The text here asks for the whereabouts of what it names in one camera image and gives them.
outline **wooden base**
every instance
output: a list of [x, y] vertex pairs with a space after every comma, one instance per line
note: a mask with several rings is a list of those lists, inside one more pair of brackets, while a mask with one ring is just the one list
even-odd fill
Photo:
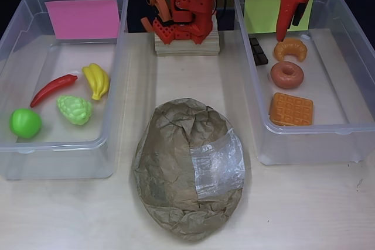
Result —
[[174, 40], [171, 44], [164, 44], [155, 34], [155, 51], [157, 56], [217, 56], [220, 51], [219, 33], [217, 31], [216, 16], [212, 16], [213, 29], [202, 44], [195, 44], [192, 40]]

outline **croissant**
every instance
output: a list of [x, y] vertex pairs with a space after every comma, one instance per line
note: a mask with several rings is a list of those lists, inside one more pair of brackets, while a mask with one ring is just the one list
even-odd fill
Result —
[[278, 61], [284, 61], [285, 55], [294, 55], [298, 61], [304, 61], [307, 56], [307, 47], [302, 41], [296, 38], [285, 38], [275, 46], [275, 57]]

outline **white table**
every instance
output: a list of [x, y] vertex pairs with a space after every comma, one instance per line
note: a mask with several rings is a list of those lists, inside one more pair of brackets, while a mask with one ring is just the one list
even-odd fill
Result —
[[[117, 171], [98, 180], [0, 180], [0, 249], [374, 249], [375, 161], [306, 166], [258, 162], [241, 79], [236, 78], [240, 54], [233, 35], [221, 34], [219, 57], [157, 62], [151, 35], [130, 34], [128, 86], [119, 97], [126, 101]], [[195, 244], [176, 239], [153, 221], [131, 173], [155, 105], [187, 96], [227, 116], [242, 140], [247, 168], [233, 216]]]

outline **brown paper bag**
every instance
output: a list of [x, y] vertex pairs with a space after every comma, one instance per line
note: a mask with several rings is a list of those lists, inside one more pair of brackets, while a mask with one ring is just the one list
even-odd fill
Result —
[[187, 241], [220, 228], [241, 198], [240, 140], [224, 116], [193, 99], [159, 106], [134, 159], [138, 194], [151, 217]]

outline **yellow banana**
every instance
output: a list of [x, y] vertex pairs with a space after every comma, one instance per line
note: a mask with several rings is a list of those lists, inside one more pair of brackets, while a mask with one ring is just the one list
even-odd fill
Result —
[[97, 64], [90, 64], [88, 67], [83, 67], [82, 72], [93, 91], [93, 96], [91, 98], [99, 101], [110, 88], [108, 74]]

